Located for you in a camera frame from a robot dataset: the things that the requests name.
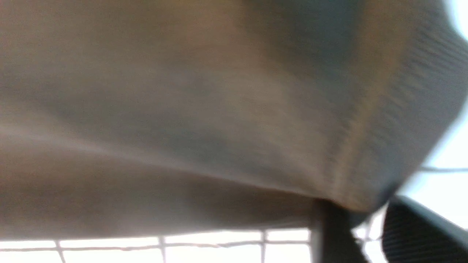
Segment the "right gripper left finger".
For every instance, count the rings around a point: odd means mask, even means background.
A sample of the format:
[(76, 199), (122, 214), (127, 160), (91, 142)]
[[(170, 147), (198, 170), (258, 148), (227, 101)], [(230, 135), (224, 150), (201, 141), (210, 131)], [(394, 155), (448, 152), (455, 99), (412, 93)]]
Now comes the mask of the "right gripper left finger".
[(352, 213), (323, 199), (311, 204), (313, 263), (366, 263), (361, 245), (352, 234)]

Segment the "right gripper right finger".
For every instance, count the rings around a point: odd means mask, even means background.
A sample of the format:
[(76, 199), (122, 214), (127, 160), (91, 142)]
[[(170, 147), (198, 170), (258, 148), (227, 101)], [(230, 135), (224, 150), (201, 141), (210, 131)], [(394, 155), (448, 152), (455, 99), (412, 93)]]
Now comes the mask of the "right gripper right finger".
[(466, 263), (467, 231), (420, 203), (396, 196), (388, 203), (382, 250), (389, 263)]

